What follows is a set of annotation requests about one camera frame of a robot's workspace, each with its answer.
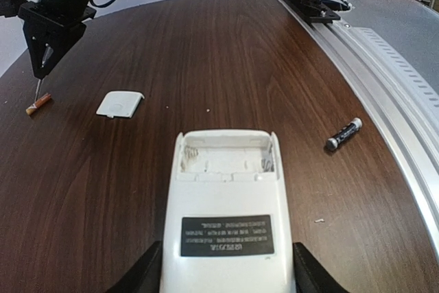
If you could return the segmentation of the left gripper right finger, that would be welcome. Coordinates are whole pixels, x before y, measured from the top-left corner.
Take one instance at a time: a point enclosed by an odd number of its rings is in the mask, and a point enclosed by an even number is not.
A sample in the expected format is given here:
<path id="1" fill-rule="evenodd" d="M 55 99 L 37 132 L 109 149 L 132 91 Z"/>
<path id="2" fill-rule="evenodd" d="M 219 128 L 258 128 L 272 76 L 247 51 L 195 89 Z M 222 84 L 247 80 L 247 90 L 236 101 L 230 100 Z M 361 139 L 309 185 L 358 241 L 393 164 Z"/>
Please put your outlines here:
<path id="1" fill-rule="evenodd" d="M 297 292 L 346 293 L 301 242 L 293 243 L 293 260 Z"/>

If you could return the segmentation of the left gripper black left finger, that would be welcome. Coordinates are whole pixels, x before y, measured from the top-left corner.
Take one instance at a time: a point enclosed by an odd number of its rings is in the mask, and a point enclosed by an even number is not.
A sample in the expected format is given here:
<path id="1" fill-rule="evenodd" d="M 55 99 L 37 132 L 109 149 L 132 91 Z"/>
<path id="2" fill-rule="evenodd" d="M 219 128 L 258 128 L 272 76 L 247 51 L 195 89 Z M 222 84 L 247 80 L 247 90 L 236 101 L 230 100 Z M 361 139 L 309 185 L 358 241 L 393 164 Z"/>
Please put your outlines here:
<path id="1" fill-rule="evenodd" d="M 116 284 L 106 292 L 150 292 L 160 290 L 162 241 L 154 242 Z"/>

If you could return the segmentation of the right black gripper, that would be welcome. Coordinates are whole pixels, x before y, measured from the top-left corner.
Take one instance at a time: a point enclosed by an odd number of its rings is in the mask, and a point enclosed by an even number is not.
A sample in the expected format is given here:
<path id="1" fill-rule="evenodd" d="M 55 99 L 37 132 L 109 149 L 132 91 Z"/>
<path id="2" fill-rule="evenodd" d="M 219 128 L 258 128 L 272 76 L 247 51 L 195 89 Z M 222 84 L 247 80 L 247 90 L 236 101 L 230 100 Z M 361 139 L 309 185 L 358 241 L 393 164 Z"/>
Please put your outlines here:
<path id="1" fill-rule="evenodd" d="M 83 37 L 84 21 L 93 19 L 96 10 L 87 6 L 79 17 L 49 11 L 44 5 L 28 2 L 23 4 L 18 16 L 24 20 L 23 32 L 29 50 L 34 76 L 48 76 L 70 49 Z M 41 61 L 48 43 L 54 50 L 44 69 Z"/>

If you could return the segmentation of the clear handle screwdriver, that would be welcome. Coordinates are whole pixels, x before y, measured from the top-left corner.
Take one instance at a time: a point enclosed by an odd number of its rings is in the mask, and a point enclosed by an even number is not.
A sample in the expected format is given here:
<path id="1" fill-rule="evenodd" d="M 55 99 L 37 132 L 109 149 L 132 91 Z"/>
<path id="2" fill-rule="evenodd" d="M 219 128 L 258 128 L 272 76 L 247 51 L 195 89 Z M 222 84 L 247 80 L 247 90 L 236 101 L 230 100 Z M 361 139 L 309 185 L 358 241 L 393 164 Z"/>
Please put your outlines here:
<path id="1" fill-rule="evenodd" d="M 41 69 L 44 69 L 46 67 L 47 62 L 51 58 L 53 52 L 54 52 L 54 50 L 52 49 L 52 47 L 48 43 L 46 43 L 45 44 L 45 51 L 44 51 L 43 58 L 41 61 L 41 66 L 40 66 Z M 42 83 L 43 83 L 43 78 L 38 78 L 37 85 L 36 85 L 35 98 L 34 98 L 35 102 L 39 98 Z"/>

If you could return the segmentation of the orange battery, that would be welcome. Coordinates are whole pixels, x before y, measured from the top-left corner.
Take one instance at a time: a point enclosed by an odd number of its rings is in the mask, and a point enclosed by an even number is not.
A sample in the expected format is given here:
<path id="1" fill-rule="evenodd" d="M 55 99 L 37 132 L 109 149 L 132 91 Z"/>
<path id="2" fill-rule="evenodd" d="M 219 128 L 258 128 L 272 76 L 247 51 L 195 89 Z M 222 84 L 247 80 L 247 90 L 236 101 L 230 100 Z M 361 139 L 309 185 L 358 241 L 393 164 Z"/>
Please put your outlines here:
<path id="1" fill-rule="evenodd" d="M 27 115 L 34 114 L 39 108 L 44 106 L 51 99 L 50 93 L 45 93 L 43 96 L 38 98 L 31 106 L 26 109 Z"/>

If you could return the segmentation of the white battery cover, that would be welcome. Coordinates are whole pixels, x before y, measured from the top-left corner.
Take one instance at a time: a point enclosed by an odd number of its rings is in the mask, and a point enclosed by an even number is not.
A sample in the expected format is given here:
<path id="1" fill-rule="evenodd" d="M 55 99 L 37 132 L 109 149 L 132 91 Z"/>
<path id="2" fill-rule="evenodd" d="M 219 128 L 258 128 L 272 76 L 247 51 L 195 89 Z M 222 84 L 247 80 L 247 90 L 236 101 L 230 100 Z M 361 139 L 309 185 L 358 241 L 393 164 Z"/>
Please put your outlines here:
<path id="1" fill-rule="evenodd" d="M 111 91 L 108 92 L 96 114 L 108 118 L 132 118 L 141 100 L 145 96 L 137 91 Z"/>

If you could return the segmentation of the white red remote control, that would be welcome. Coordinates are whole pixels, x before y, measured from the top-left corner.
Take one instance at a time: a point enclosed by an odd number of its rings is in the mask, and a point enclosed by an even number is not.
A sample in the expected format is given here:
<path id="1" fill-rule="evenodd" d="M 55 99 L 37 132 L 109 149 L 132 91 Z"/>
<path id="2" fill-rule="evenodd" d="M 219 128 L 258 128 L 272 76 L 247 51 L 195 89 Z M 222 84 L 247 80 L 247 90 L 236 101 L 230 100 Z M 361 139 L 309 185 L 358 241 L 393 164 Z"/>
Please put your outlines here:
<path id="1" fill-rule="evenodd" d="M 274 133 L 176 138 L 161 292 L 295 292 L 292 232 Z"/>

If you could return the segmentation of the black battery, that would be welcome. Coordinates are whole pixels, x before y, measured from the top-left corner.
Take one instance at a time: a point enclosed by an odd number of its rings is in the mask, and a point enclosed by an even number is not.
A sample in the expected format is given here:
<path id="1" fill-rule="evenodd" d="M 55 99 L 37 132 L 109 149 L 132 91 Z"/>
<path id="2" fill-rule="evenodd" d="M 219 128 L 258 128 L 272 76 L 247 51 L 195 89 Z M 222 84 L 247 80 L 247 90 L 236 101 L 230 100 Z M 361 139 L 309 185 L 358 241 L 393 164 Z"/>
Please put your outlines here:
<path id="1" fill-rule="evenodd" d="M 354 118 L 347 126 L 343 127 L 338 133 L 327 139 L 326 149 L 333 152 L 339 148 L 344 142 L 349 140 L 363 126 L 362 120 L 358 117 Z"/>

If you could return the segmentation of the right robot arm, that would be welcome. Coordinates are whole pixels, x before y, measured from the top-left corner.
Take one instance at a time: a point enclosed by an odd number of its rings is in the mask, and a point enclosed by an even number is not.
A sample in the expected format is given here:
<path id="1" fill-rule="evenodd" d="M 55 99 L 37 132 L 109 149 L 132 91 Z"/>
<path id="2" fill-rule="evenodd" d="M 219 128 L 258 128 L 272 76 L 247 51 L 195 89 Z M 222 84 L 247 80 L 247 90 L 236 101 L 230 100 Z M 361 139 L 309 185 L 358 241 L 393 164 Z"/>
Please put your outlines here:
<path id="1" fill-rule="evenodd" d="M 29 50 L 34 77 L 48 76 L 69 50 L 83 37 L 84 21 L 96 11 L 91 0 L 41 0 L 20 6 L 23 33 Z"/>

